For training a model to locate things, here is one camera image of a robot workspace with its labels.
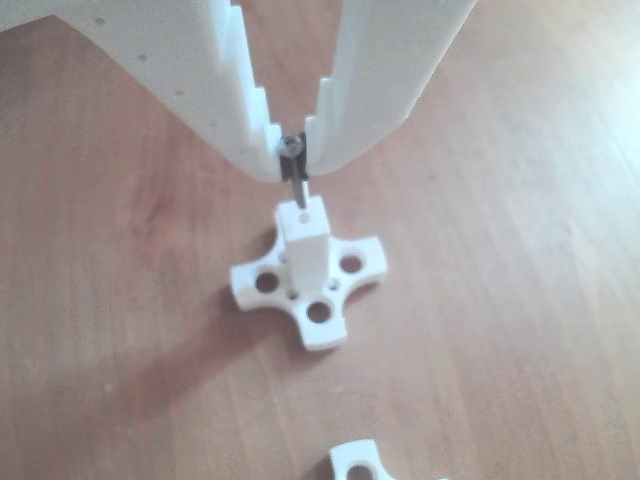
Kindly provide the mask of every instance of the small hole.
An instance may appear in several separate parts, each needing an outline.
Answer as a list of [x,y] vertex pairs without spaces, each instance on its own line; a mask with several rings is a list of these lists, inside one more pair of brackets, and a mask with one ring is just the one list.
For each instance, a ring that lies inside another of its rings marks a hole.
[[347,480],[373,480],[373,472],[364,465],[356,465],[347,472]]
[[326,303],[314,302],[307,308],[307,316],[312,322],[323,323],[331,317],[331,309]]
[[271,293],[278,288],[278,276],[275,273],[264,272],[256,278],[256,288],[260,293]]
[[355,255],[345,255],[340,260],[340,268],[347,273],[359,272],[362,268],[362,260]]

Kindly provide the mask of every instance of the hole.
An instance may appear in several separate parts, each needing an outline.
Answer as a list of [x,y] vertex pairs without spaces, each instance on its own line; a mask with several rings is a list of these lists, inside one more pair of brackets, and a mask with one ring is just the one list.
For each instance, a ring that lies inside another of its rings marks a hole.
[[347,273],[359,272],[362,268],[362,260],[355,255],[345,255],[340,260],[340,268]]
[[271,293],[278,288],[278,276],[275,273],[264,272],[256,278],[256,288],[260,293]]
[[331,308],[324,302],[314,302],[307,308],[307,316],[314,323],[323,323],[331,317]]
[[347,480],[373,480],[373,472],[364,465],[356,465],[347,472]]

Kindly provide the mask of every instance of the wooden table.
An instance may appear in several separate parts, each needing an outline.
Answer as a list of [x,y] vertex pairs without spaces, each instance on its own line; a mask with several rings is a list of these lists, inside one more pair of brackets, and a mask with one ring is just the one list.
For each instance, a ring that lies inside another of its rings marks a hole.
[[[293,132],[339,5],[243,2]],[[303,351],[239,313],[281,184],[243,176],[47,18],[0,35],[0,477],[640,478],[640,5],[482,0],[410,119],[315,178],[388,281]]]

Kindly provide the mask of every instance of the partial white piece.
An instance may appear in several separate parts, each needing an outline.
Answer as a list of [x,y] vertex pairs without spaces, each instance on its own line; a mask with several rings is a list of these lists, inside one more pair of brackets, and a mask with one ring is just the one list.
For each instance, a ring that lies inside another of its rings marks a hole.
[[343,0],[333,72],[307,117],[307,171],[364,153],[409,115],[475,0]]
[[343,443],[329,450],[335,480],[347,480],[349,470],[364,467],[371,472],[372,480],[394,480],[382,466],[375,440],[356,440]]

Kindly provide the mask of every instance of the white plastic arm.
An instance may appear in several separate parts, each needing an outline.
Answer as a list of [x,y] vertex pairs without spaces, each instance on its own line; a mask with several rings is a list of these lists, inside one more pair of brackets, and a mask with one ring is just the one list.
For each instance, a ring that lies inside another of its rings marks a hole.
[[280,180],[280,125],[256,88],[229,0],[0,0],[0,30],[55,13],[138,79],[242,171]]
[[344,0],[333,73],[307,117],[307,170],[330,173],[409,115],[475,0]]

